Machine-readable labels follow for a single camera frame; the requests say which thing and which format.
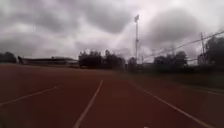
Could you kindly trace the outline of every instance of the overcast sky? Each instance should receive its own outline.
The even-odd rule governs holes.
[[[140,53],[223,30],[222,0],[0,0],[0,51],[24,57],[92,49],[130,57],[139,14]],[[186,47],[194,56],[198,45]]]

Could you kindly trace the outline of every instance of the running track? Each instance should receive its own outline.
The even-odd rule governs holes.
[[[110,71],[0,65],[0,128],[223,128],[224,96]]]

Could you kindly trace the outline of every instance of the cloud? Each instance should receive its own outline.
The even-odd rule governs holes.
[[[111,4],[89,2],[84,6],[87,21],[111,33],[119,33],[131,20],[131,15]]]
[[[112,51],[115,52],[116,55],[125,59],[129,59],[131,57],[131,50],[129,48],[117,48],[113,49]]]
[[[99,0],[3,0],[0,7],[0,51],[23,56],[66,52],[72,55],[73,51],[83,49],[105,49],[108,46],[100,41],[104,37],[96,36],[95,41],[89,41],[86,33],[79,30],[90,26],[86,29],[95,27],[95,35],[102,31],[119,33],[130,19],[123,9]]]
[[[199,24],[195,17],[183,9],[172,9],[156,15],[149,24],[146,35],[152,45],[177,43],[198,34]]]

